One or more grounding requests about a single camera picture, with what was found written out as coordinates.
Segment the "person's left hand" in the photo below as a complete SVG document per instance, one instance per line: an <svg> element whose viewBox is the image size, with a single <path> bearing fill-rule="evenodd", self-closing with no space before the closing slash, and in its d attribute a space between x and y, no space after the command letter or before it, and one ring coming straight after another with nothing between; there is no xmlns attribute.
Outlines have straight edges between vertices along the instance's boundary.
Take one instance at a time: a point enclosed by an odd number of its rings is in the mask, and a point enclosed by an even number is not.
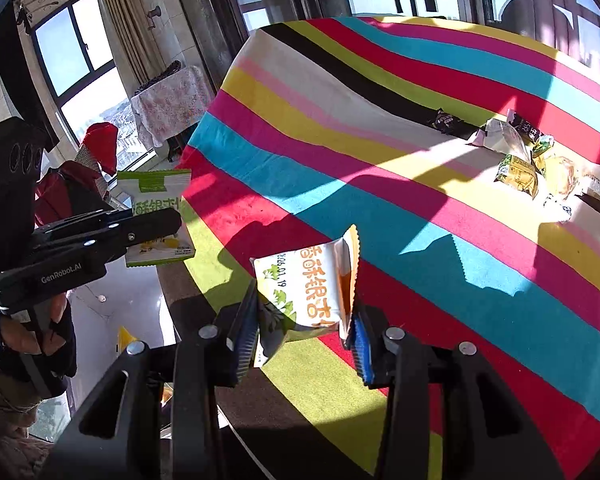
<svg viewBox="0 0 600 480"><path fill-rule="evenodd" d="M0 393L15 404L16 396L38 396L23 366L22 356L46 356L50 369L66 379L76 374L76 333L67 294L55 296L50 303L50 326L40 344L35 333L0 311Z"/></svg>

